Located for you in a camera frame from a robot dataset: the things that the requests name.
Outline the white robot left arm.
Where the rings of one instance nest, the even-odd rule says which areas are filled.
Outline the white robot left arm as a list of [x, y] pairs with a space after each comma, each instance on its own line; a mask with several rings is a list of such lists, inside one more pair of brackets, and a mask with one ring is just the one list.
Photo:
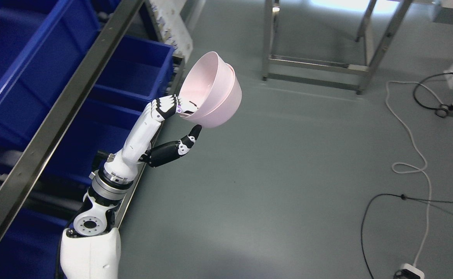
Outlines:
[[115, 216], [135, 176], [100, 169], [91, 178], [82, 207], [62, 232], [61, 271], [67, 279], [116, 279], [121, 237]]

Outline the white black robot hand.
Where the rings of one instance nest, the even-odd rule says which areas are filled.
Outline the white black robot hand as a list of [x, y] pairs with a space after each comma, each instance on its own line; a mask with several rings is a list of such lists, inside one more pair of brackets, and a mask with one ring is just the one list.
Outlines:
[[145, 106], [145, 109], [134, 124], [123, 147], [115, 154], [112, 161], [106, 161], [101, 175], [109, 181], [127, 184], [137, 175], [137, 166], [142, 162], [151, 167], [158, 167], [186, 155], [196, 143], [201, 125], [196, 125], [190, 133], [179, 141], [162, 144], [150, 148], [151, 140], [166, 119], [175, 114], [191, 115], [198, 110], [198, 106], [185, 98], [175, 94], [154, 99]]

